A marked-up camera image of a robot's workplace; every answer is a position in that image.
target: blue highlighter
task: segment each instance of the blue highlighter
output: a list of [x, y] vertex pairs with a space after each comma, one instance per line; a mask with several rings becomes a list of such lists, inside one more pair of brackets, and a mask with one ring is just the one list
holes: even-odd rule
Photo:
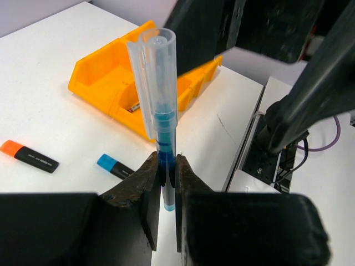
[[116, 177], [121, 178], [122, 180], [129, 177], [134, 171], [127, 166], [123, 165], [119, 161], [113, 159], [107, 154], [102, 154], [97, 164], [101, 166], [106, 171], [112, 173]]

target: transparent pen cap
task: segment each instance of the transparent pen cap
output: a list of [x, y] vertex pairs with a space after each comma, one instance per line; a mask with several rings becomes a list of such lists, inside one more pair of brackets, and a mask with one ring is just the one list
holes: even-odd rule
[[[128, 42], [128, 53], [148, 138], [170, 132], [178, 124], [176, 41], [169, 29], [148, 29]], [[157, 122], [164, 117], [164, 122]]]

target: cable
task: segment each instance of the cable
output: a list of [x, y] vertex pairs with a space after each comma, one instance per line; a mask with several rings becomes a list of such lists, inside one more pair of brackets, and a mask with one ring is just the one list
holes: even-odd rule
[[[329, 149], [330, 147], [333, 147], [335, 145], [335, 143], [338, 142], [338, 140], [340, 138], [340, 133], [341, 133], [340, 122], [339, 122], [339, 119], [338, 119], [338, 117], [336, 115], [333, 116], [333, 117], [334, 117], [334, 120], [335, 120], [335, 124], [337, 125], [337, 135], [335, 136], [335, 139], [331, 143], [329, 143], [328, 145], [326, 145], [324, 147], [316, 148], [316, 149], [309, 148], [308, 149], [309, 151], [312, 151], [312, 152], [325, 151], [325, 150]], [[302, 151], [305, 150], [304, 147], [301, 147], [301, 146], [298, 146], [298, 145], [296, 145], [296, 147], [301, 149]]]
[[271, 182], [271, 183], [275, 183], [275, 184], [280, 183], [280, 182], [283, 181], [287, 176], [289, 176], [290, 174], [292, 174], [293, 172], [295, 172], [297, 169], [299, 169], [299, 168], [306, 162], [306, 160], [307, 160], [307, 158], [308, 158], [308, 152], [309, 152], [307, 139], [304, 139], [304, 140], [303, 140], [303, 143], [305, 144], [305, 156], [304, 156], [302, 162], [300, 162], [300, 164], [297, 165], [294, 169], [289, 170], [286, 174], [284, 174], [284, 175], [281, 177], [281, 179], [279, 179], [279, 180], [276, 179], [275, 182]]

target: blue cap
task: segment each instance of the blue cap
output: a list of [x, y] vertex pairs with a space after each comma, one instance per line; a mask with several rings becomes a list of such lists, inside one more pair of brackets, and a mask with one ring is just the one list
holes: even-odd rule
[[117, 163], [115, 159], [108, 156], [107, 154], [102, 154], [97, 164], [107, 171], [111, 171], [112, 167]]

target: highlighter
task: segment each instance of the highlighter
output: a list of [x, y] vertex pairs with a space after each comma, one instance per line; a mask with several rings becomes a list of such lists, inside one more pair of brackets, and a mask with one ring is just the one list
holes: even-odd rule
[[132, 173], [134, 173], [132, 169], [128, 168], [127, 166], [113, 159], [107, 154], [102, 154], [97, 164], [101, 166], [103, 169], [105, 169], [106, 171], [115, 175], [116, 177], [121, 178], [122, 180], [126, 179]]
[[57, 161], [12, 140], [4, 142], [0, 151], [48, 173], [53, 173], [59, 165]]

